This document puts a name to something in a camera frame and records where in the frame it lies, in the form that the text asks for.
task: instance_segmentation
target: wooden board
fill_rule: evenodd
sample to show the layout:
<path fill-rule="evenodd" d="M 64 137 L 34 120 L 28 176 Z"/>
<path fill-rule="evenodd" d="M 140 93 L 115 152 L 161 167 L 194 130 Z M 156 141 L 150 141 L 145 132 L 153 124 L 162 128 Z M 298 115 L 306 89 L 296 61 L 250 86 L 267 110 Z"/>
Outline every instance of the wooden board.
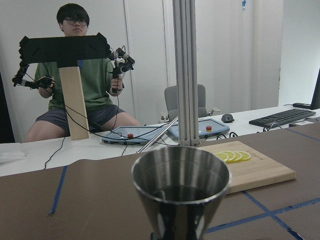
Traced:
<path fill-rule="evenodd" d="M 246 151 L 251 154 L 248 161 L 227 163 L 231 171 L 231 185 L 228 193 L 262 187 L 296 178 L 296 172 L 254 150 L 240 141 L 199 147 L 212 154 L 222 151 Z"/>
<path fill-rule="evenodd" d="M 87 139 L 89 125 L 80 69 L 78 66 L 61 67 L 59 73 L 71 140 Z"/>

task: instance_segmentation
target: black hair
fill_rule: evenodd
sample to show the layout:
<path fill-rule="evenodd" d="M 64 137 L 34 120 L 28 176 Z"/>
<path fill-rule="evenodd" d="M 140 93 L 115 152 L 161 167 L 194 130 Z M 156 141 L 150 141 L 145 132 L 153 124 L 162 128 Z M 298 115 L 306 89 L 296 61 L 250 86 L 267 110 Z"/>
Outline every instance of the black hair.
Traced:
<path fill-rule="evenodd" d="M 65 18 L 85 21 L 86 25 L 89 26 L 90 18 L 87 11 L 76 3 L 68 3 L 60 7 L 56 14 L 56 20 L 59 24 L 62 24 Z"/>

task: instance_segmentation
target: white desk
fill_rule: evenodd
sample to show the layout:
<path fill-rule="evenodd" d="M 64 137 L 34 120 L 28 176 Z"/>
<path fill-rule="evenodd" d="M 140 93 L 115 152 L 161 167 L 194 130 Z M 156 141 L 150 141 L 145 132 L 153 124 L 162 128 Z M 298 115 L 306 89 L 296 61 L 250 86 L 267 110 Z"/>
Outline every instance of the white desk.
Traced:
<path fill-rule="evenodd" d="M 230 127 L 230 132 L 236 133 L 238 136 L 254 134 L 256 132 L 262 132 L 263 128 L 259 126 L 250 125 L 249 121 L 257 118 L 261 118 L 267 115 L 271 115 L 277 112 L 282 112 L 288 109 L 292 109 L 292 106 L 278 106 L 270 107 L 258 110 L 250 110 L 243 112 L 232 113 L 234 122 L 226 123 Z M 315 110 L 316 115 L 311 118 L 320 117 L 320 109 Z M 203 119 L 214 119 L 221 122 L 222 115 L 208 116 Z M 283 125 L 282 128 L 287 128 L 289 125 Z M 213 141 L 216 137 L 207 139 L 207 141 Z M 14 160 L 9 162 L 0 163 L 0 176 L 31 172 L 41 170 L 45 167 L 45 162 L 49 160 L 51 155 L 58 150 L 62 145 L 63 138 L 43 140 L 37 142 L 21 143 L 20 149 L 26 155 L 26 159 Z M 172 140 L 167 135 L 164 135 L 158 140 L 159 143 L 165 143 L 168 145 L 176 145 L 177 141 Z M 164 144 L 153 144 L 147 151 L 160 149 L 165 147 Z M 100 136 L 90 134 L 88 139 L 71 140 L 70 137 L 66 137 L 62 149 L 59 150 L 47 164 L 47 168 L 55 168 L 66 166 L 74 163 L 77 160 L 89 159 L 89 160 L 101 160 L 113 157 L 119 157 L 123 155 L 129 155 L 136 153 L 141 145 L 128 145 L 127 148 L 122 144 L 107 144 L 103 143 Z"/>

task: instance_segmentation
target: stainless steel cup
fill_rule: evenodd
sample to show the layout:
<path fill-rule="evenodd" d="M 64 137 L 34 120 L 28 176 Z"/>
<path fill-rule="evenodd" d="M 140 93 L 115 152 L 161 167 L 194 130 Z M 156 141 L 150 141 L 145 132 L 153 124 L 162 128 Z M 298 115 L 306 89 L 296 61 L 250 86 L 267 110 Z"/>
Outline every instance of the stainless steel cup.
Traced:
<path fill-rule="evenodd" d="M 131 173 L 159 240 L 201 240 L 231 183 L 222 160 L 185 146 L 150 151 Z"/>

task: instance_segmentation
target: leg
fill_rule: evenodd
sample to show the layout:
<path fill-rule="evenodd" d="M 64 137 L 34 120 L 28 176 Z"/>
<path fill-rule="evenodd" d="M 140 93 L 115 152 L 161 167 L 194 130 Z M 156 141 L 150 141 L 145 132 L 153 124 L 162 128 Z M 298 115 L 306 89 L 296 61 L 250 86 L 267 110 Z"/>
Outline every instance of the leg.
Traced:
<path fill-rule="evenodd" d="M 115 115 L 102 126 L 106 130 L 113 130 L 119 126 L 141 126 L 141 124 L 129 113 L 123 111 Z"/>
<path fill-rule="evenodd" d="M 24 142 L 63 138 L 66 131 L 69 133 L 66 112 L 63 108 L 54 107 L 36 119 Z"/>
<path fill-rule="evenodd" d="M 102 131 L 113 130 L 119 126 L 141 126 L 133 116 L 113 104 L 96 111 L 89 111 L 87 116 L 89 124 Z"/>
<path fill-rule="evenodd" d="M 36 121 L 27 132 L 24 142 L 35 142 L 48 139 L 63 138 L 66 136 L 66 130 L 63 128 L 48 122 L 48 121 Z"/>

